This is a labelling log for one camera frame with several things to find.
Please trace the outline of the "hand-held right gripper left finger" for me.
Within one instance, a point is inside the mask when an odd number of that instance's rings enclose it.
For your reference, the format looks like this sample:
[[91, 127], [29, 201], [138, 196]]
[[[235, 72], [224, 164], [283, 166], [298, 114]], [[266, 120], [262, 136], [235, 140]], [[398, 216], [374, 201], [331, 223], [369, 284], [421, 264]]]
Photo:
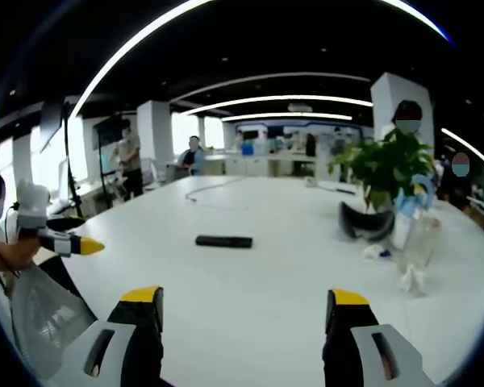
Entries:
[[106, 321], [95, 321], [63, 354], [56, 386], [160, 386], [164, 356], [160, 286], [125, 293]]

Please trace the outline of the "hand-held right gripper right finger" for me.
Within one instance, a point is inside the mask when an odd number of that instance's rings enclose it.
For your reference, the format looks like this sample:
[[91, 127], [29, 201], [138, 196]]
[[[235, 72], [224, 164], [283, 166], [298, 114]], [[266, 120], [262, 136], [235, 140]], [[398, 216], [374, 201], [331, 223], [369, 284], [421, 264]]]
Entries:
[[358, 293], [330, 289], [322, 351], [326, 386], [433, 386], [422, 356]]

